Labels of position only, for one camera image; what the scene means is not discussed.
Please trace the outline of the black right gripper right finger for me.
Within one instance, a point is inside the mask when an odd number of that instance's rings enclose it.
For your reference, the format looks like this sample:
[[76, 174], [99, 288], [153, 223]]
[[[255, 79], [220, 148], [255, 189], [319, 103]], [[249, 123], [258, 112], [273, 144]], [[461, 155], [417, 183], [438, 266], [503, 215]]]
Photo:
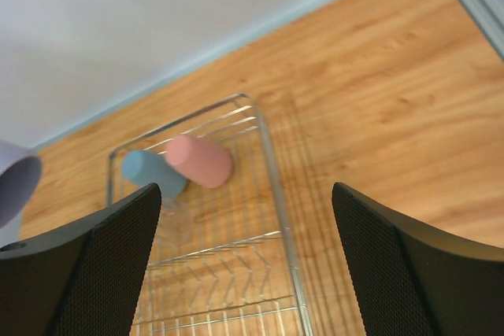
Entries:
[[367, 335], [501, 335], [503, 250], [390, 209], [344, 183], [332, 207]]

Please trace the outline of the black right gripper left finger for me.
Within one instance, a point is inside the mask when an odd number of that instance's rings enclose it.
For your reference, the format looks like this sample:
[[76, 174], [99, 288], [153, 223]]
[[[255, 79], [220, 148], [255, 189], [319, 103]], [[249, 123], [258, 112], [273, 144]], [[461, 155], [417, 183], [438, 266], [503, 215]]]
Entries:
[[151, 183], [1, 249], [3, 335], [128, 335], [161, 212]]

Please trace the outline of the clear glass cup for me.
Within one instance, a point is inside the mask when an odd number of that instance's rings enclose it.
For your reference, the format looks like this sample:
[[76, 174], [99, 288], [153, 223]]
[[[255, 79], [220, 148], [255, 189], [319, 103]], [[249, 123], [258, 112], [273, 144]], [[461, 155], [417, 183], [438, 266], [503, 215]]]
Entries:
[[154, 241], [161, 246], [179, 247], [191, 240], [192, 207], [186, 202], [163, 198]]

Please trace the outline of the blue plastic cup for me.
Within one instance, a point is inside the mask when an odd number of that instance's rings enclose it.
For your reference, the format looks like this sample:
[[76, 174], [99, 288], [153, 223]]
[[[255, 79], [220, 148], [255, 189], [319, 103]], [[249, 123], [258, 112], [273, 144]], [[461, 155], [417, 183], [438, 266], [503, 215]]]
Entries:
[[145, 150], [127, 153], [121, 162], [121, 173], [137, 186], [156, 183], [163, 198], [175, 198], [187, 185], [187, 179], [168, 165], [162, 155]]

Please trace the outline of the lavender plastic cup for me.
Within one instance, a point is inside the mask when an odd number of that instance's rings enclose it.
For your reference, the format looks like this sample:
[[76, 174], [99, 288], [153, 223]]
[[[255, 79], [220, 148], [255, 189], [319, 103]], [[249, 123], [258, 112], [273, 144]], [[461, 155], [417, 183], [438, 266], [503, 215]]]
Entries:
[[1, 228], [23, 210], [42, 172], [43, 164], [35, 151], [1, 141]]

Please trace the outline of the pink plastic cup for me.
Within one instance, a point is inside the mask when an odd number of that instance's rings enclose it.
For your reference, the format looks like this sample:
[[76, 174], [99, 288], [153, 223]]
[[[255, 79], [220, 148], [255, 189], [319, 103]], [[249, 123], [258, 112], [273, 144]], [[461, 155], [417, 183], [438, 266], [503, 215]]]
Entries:
[[223, 146], [194, 135], [177, 135], [166, 143], [166, 162], [182, 176], [206, 188], [217, 188], [229, 179], [233, 163]]

